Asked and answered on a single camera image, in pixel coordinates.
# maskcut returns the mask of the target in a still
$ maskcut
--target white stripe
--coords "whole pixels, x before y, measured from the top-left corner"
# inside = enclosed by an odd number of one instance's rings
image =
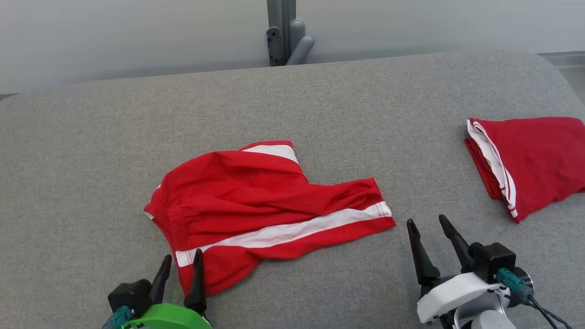
[[[500,184],[500,189],[503,189],[502,194],[508,202],[508,209],[514,209],[516,207],[516,184],[514,184],[512,175],[510,175],[508,170],[504,167],[498,148],[491,141],[486,130],[479,124],[479,122],[472,123],[472,121],[468,119],[467,132],[479,146],[481,154],[486,158],[487,163],[490,165],[491,172]],[[516,218],[518,216],[518,211],[514,209],[513,211],[510,211],[510,214],[513,218]]]
[[[258,231],[237,235],[221,240],[214,244],[201,246],[203,252],[213,246],[241,246],[244,248],[268,248],[285,244],[309,235],[327,231],[347,224],[373,220],[380,217],[390,217],[392,212],[385,201],[375,203],[364,210],[342,209],[329,215],[315,217],[312,220],[296,224],[283,224],[264,227]],[[193,264],[197,248],[187,251],[177,251],[175,256],[179,267]]]
[[[289,160],[295,161],[298,164],[297,157],[294,154],[293,148],[288,145],[258,145],[253,148],[242,150],[244,152],[264,153],[285,157]]]

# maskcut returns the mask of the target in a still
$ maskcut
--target red garment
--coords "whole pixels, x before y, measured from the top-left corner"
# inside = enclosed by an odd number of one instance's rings
[[[165,234],[185,295],[195,250],[208,295],[263,259],[293,259],[395,226],[373,178],[309,184],[287,141],[191,159],[169,172],[144,211]]]
[[[516,223],[585,191],[585,126],[576,118],[470,118],[465,140],[491,198]]]

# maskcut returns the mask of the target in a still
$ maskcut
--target gray floor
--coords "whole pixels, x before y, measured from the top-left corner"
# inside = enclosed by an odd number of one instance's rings
[[[539,54],[547,59],[563,74],[575,93],[585,104],[585,51]],[[0,101],[16,94],[0,95]]]

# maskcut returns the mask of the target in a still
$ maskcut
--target teal connector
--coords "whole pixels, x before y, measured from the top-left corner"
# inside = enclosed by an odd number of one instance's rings
[[[528,303],[528,296],[534,297],[534,289],[526,285],[522,279],[507,269],[498,271],[498,282],[510,288],[522,301]]]
[[[120,329],[130,318],[132,317],[132,311],[128,308],[128,306],[120,306],[119,309],[116,310],[110,316],[106,324],[102,327],[102,329]]]

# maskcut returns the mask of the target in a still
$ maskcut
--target white wall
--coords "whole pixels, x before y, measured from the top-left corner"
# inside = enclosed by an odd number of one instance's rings
[[[0,0],[0,94],[264,66],[266,0]]]
[[[585,0],[297,0],[309,62],[585,50]],[[265,0],[0,0],[0,94],[266,66]]]
[[[297,0],[308,61],[464,49],[585,50],[584,0]]]

